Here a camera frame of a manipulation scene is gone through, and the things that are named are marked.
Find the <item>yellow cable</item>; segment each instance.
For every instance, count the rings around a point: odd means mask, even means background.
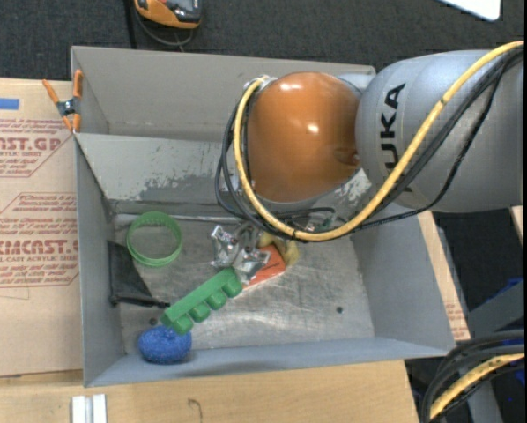
[[[301,241],[328,241],[340,236],[349,234],[353,229],[355,229],[359,224],[361,224],[367,217],[373,213],[375,208],[382,202],[382,200],[389,194],[390,190],[393,188],[393,185],[398,180],[400,175],[403,173],[405,168],[412,160],[412,156],[419,149],[420,144],[426,137],[428,131],[434,124],[437,117],[440,115],[442,110],[451,100],[451,98],[459,91],[459,89],[465,84],[469,78],[471,78],[477,71],[479,71],[483,66],[490,63],[494,58],[504,54],[505,52],[516,48],[520,45],[523,45],[523,41],[510,42],[500,46],[490,52],[486,53],[479,60],[477,60],[469,69],[467,69],[457,80],[456,82],[443,94],[442,98],[434,105],[430,113],[424,122],[420,125],[418,131],[414,135],[411,143],[406,148],[403,156],[400,161],[395,165],[395,168],[390,173],[389,177],[385,183],[379,188],[375,196],[369,201],[366,207],[355,217],[350,219],[348,222],[343,224],[340,227],[332,229],[328,232],[321,232],[317,234],[311,234],[308,232],[297,231],[296,229],[288,226],[284,222],[277,219],[273,214],[271,214],[264,205],[259,201],[256,196],[256,193],[252,189],[248,176],[246,174],[246,168],[244,167],[244,162],[242,160],[241,152],[241,128],[243,125],[243,114],[244,109],[248,103],[248,100],[252,93],[260,86],[265,79],[258,78],[246,89],[245,93],[241,97],[241,101],[238,105],[238,110],[234,119],[234,139],[233,139],[233,148],[234,148],[234,159],[236,162],[236,167],[238,168],[238,175],[241,181],[241,186],[248,197],[250,203],[254,206],[256,211],[264,218],[270,225],[278,229],[280,232]]]
[[[465,375],[455,381],[449,387],[449,389],[445,390],[440,395],[440,397],[432,403],[432,406],[430,407],[430,419],[434,419],[436,416],[438,416],[438,414],[440,414],[440,412],[442,412],[455,397],[457,397],[479,379],[500,367],[504,367],[510,362],[523,359],[523,357],[523,352],[496,356],[468,371]]]

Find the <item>orange clip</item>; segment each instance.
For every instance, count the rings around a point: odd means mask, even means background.
[[[83,72],[78,69],[74,73],[73,76],[73,98],[71,100],[67,100],[64,102],[61,102],[58,99],[58,95],[56,94],[56,91],[54,91],[54,88],[52,85],[46,80],[42,80],[42,84],[46,88],[46,91],[48,92],[48,96],[50,99],[54,102],[54,104],[58,107],[58,111],[60,112],[60,116],[62,117],[62,121],[64,125],[68,128],[69,131],[75,131],[79,133],[79,128],[81,126],[81,116],[76,113],[75,109],[73,108],[75,100],[81,100],[83,96],[83,79],[84,74]],[[71,109],[67,109],[66,104],[70,104]],[[68,118],[68,115],[73,115],[73,120],[70,121]]]

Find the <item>green ring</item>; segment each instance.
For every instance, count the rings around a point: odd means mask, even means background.
[[[150,258],[138,252],[130,243],[130,237],[139,227],[143,226],[165,226],[171,230],[172,234],[174,234],[174,237],[177,240],[177,248],[175,251],[169,256],[162,258]],[[137,262],[140,262],[145,266],[158,268],[160,266],[172,263],[179,256],[180,252],[182,251],[182,230],[177,225],[175,219],[166,215],[166,213],[162,213],[161,211],[149,211],[140,215],[130,225],[129,231],[126,233],[126,246],[130,254],[137,260]]]

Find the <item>bin floor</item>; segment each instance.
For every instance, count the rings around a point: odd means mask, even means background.
[[[217,272],[210,265],[215,224],[180,220],[179,225],[183,247],[174,262],[162,268],[137,265],[152,295],[172,303]],[[124,244],[128,226],[116,229],[116,240]],[[139,236],[154,251],[164,239],[156,229],[143,229]],[[299,244],[299,250],[299,262],[284,274],[250,287],[196,323],[193,349],[372,337],[367,294],[349,237]],[[162,310],[129,304],[120,309],[124,349],[135,353],[138,336],[157,323]]]

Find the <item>orange object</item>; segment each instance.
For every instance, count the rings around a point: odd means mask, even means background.
[[[148,3],[148,9],[140,7],[138,0],[134,0],[134,6],[142,17],[156,22],[164,26],[172,26],[174,28],[186,28],[193,29],[197,28],[199,22],[182,22],[177,16],[162,3],[160,0],[146,0]]]
[[[270,259],[267,264],[257,272],[257,274],[250,280],[249,284],[244,285],[244,289],[262,284],[271,278],[280,276],[286,271],[286,265],[278,249],[274,245],[260,248],[264,252],[270,253]]]
[[[296,72],[267,85],[246,122],[254,190],[275,202],[318,197],[357,170],[350,86],[321,72]]]
[[[77,113],[75,106],[77,106],[78,101],[81,100],[83,96],[83,79],[83,72],[80,69],[76,70],[73,76],[73,97],[71,100],[66,101],[60,101],[52,85],[46,79],[42,80],[42,84],[46,88],[48,96],[58,107],[64,125],[69,131],[75,131],[77,133],[79,133],[81,127],[81,116]],[[70,121],[68,115],[73,115],[72,121]]]

